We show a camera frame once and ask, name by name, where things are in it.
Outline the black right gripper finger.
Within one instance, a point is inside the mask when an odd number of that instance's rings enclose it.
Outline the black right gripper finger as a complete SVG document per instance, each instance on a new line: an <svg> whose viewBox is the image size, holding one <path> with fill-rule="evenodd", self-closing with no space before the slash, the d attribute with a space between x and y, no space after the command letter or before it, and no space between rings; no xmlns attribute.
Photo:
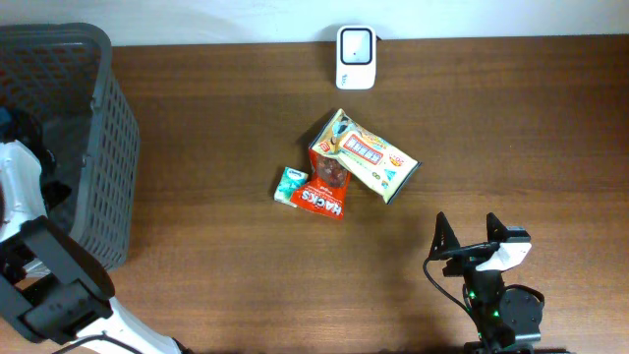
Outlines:
<svg viewBox="0 0 629 354"><path fill-rule="evenodd" d="M508 238L507 227L498 219L498 217L490 212L486 215L487 240L489 242L502 243Z"/></svg>
<svg viewBox="0 0 629 354"><path fill-rule="evenodd" d="M461 248L443 211L436 216L435 230L429 250L430 259L448 259Z"/></svg>

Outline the yellow snack bag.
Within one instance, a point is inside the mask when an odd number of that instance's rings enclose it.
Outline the yellow snack bag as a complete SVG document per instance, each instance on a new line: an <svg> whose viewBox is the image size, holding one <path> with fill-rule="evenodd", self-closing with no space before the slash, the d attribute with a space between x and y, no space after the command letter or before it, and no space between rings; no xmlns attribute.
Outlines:
<svg viewBox="0 0 629 354"><path fill-rule="evenodd" d="M310 145L336 160L390 205L422 165L398 147L368 131L343 109L327 121Z"/></svg>

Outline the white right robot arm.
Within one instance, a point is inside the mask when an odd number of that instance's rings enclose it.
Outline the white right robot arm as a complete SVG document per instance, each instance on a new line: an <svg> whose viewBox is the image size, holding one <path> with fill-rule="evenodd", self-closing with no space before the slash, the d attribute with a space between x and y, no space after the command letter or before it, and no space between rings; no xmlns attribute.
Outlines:
<svg viewBox="0 0 629 354"><path fill-rule="evenodd" d="M423 272L472 320L478 340L465 343L465 353L533 353L541 340L544 295L525 285L507 285L503 279L503 273L519 266L531 251L531 236L523 227L504 225L492 212L486 215L486 232L485 242L462 246L440 212ZM432 262L445 263L445 277L463 279L460 300L430 275Z"/></svg>

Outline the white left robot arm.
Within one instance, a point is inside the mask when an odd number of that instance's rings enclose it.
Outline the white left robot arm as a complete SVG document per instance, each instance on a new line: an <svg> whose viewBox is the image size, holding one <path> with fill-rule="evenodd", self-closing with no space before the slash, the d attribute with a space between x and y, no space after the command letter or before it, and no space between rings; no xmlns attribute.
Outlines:
<svg viewBox="0 0 629 354"><path fill-rule="evenodd" d="M104 267L51 222L42 167L18 141L1 146L1 317L23 338L63 353L185 353L115 297Z"/></svg>

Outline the red Hacks candy bag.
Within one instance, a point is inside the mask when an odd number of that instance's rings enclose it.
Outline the red Hacks candy bag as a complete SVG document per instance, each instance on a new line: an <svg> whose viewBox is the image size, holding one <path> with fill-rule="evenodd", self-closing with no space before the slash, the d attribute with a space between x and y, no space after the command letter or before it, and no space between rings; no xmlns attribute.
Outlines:
<svg viewBox="0 0 629 354"><path fill-rule="evenodd" d="M309 150L309 158L312 178L292 194L290 202L306 211L342 220L350 172L337 160L312 149Z"/></svg>

